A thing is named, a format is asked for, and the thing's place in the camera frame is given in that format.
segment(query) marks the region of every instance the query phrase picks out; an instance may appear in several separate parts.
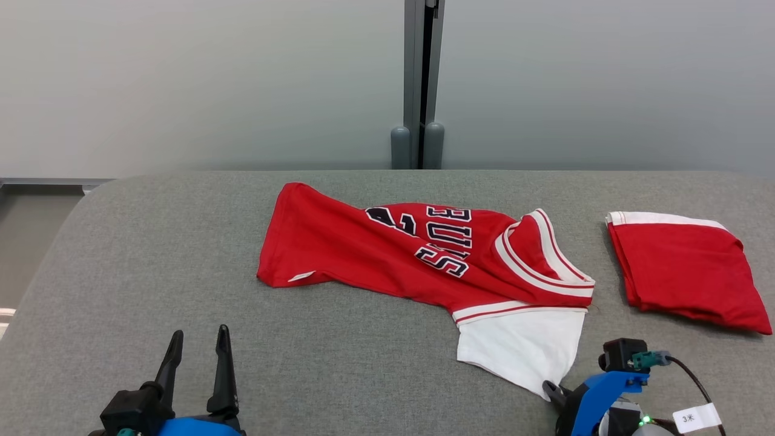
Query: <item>cable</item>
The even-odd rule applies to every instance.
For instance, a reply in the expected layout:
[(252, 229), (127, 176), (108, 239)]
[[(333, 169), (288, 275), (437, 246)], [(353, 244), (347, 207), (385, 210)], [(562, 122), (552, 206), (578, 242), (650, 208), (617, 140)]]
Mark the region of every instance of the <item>cable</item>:
[[(700, 380), (697, 378), (696, 375), (694, 375), (694, 373), (686, 365), (684, 365), (682, 361), (676, 359), (673, 356), (666, 356), (665, 359), (670, 362), (675, 362), (676, 365), (680, 366), (681, 369), (683, 369), (689, 375), (689, 377), (691, 377), (691, 381), (694, 382), (694, 384), (697, 385), (698, 388), (700, 388), (700, 392), (702, 392), (702, 396), (705, 397), (705, 401), (707, 401), (708, 403), (713, 403), (713, 401), (711, 401), (711, 396), (708, 395), (708, 391), (706, 391), (705, 387), (702, 386), (702, 383), (700, 383)], [(722, 436), (726, 436), (726, 431), (724, 430), (724, 424), (718, 425), (718, 431), (722, 434)]]

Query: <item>green connector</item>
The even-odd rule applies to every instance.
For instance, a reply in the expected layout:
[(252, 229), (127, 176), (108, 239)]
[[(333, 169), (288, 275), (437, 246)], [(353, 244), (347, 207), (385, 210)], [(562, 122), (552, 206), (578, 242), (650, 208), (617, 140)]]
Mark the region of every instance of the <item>green connector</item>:
[(666, 366), (670, 364), (667, 356), (669, 351), (644, 351), (632, 355), (632, 367), (634, 369), (646, 369), (652, 366)]

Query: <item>white armhole trim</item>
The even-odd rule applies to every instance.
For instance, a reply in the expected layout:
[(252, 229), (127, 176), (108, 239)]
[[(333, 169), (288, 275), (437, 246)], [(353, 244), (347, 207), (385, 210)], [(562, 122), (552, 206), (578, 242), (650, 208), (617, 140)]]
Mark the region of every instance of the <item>white armhole trim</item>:
[(605, 216), (605, 222), (615, 226), (621, 226), (623, 224), (693, 224), (695, 226), (715, 227), (717, 229), (727, 230), (726, 227), (716, 221), (698, 220), (696, 218), (687, 218), (680, 215), (654, 212), (609, 212), (608, 215)]
[(560, 250), (557, 239), (554, 237), (554, 227), (549, 220), (549, 216), (543, 209), (536, 209), (529, 214), (538, 223), (541, 233), (541, 250), (543, 257), (557, 275), (566, 282), (593, 282), (592, 277), (581, 272), (574, 264), (570, 263), (565, 254)]
[(567, 296), (592, 296), (594, 281), (585, 282), (577, 278), (575, 281), (566, 282), (546, 277), (530, 268), (508, 243), (508, 234), (511, 232), (512, 227), (516, 225), (518, 224), (509, 227), (501, 236), (495, 239), (496, 252), (512, 272), (525, 282), (539, 289)]

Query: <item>jersey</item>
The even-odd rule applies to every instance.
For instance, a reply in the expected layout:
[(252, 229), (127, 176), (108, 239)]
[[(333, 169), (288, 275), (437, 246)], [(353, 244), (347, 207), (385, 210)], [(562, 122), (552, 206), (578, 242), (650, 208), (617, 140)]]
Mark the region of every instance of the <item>jersey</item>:
[(742, 242), (720, 223), (651, 212), (605, 219), (630, 306), (773, 333)]
[(359, 209), (301, 183), (277, 197), (257, 276), (273, 287), (338, 281), (446, 308), (458, 360), (541, 396), (576, 355), (594, 281), (560, 251), (541, 209), (421, 203)]

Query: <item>folded red shorts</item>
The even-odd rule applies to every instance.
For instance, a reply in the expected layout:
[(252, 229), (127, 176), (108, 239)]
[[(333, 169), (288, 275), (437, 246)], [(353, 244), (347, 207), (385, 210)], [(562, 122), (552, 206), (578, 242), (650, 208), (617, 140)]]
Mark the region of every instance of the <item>folded red shorts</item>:
[(742, 243), (724, 226), (648, 212), (611, 212), (606, 221), (630, 306), (773, 333)]

